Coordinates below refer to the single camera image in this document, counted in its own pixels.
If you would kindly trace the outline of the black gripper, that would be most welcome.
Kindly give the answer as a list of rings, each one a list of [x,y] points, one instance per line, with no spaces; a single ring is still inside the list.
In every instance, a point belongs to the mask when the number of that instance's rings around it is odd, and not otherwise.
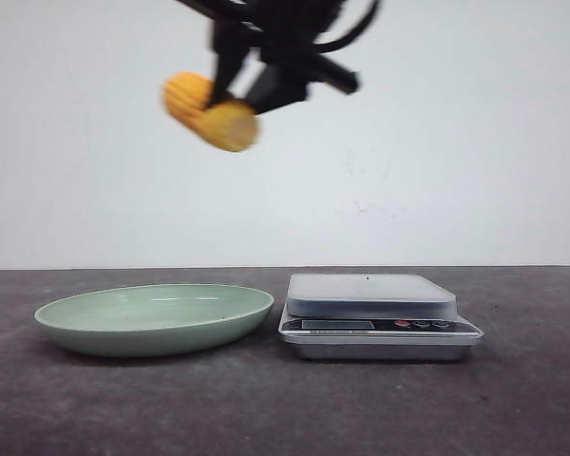
[[[311,83],[324,83],[346,94],[355,92],[356,74],[325,55],[354,42],[360,25],[335,40],[316,41],[342,8],[341,1],[210,1],[208,17],[213,21],[217,63],[209,104],[228,98],[230,84],[253,49],[264,69],[244,101],[256,114],[305,101]]]

